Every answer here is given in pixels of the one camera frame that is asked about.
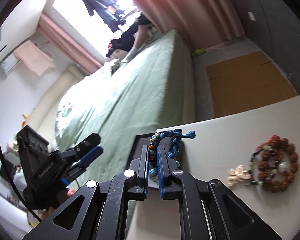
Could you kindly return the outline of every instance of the pink curtain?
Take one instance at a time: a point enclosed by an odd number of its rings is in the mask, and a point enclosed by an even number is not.
[[[244,34],[230,0],[133,0],[161,31],[176,28],[192,49]]]
[[[94,73],[102,67],[101,63],[43,13],[40,16],[37,31],[89,73]]]

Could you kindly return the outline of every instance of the table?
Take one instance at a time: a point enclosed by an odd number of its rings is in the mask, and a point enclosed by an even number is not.
[[[247,165],[255,147],[271,135],[286,137],[296,146],[299,170],[287,191],[271,193],[254,186],[236,185],[232,190],[283,240],[300,230],[300,96],[247,112],[160,130],[181,128],[196,132],[184,139],[183,165],[196,178],[219,179],[227,183],[229,169]],[[163,201],[159,192],[149,191],[138,202],[128,240],[181,239],[178,201]]]

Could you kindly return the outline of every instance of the flower-shaped charm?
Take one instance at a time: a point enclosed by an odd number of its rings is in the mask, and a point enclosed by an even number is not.
[[[243,181],[244,179],[250,179],[250,174],[244,169],[242,165],[239,165],[235,170],[229,170],[229,177],[227,185],[229,187],[234,186],[238,181]]]

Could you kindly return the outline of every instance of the bed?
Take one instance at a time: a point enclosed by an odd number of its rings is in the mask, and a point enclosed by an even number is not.
[[[113,75],[104,66],[74,85],[58,106],[56,142],[64,151],[91,133],[101,136],[104,153],[78,178],[83,185],[123,171],[136,135],[190,122],[194,122],[190,52],[181,35],[171,30]]]

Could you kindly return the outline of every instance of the black cable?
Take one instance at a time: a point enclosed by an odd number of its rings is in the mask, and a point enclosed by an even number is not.
[[[18,191],[16,185],[14,184],[13,182],[13,179],[11,178],[11,174],[9,173],[8,171],[8,168],[7,168],[7,165],[4,161],[4,156],[3,156],[3,153],[2,153],[2,150],[1,150],[1,146],[0,146],[0,161],[1,161],[1,164],[2,164],[2,167],[5,171],[5,173],[7,174],[7,177],[8,177],[8,180],[9,180],[9,183],[13,189],[13,191],[16,193],[16,195],[18,196],[19,200],[23,203],[23,205],[26,207],[27,210],[29,210],[29,212],[39,221],[39,222],[42,222],[42,220],[39,218],[39,216],[34,213],[34,211],[27,205],[26,201],[23,199],[23,197],[21,196],[20,192]]]
[[[75,182],[77,183],[78,189],[80,188],[79,182],[77,181],[77,179],[75,179]]]

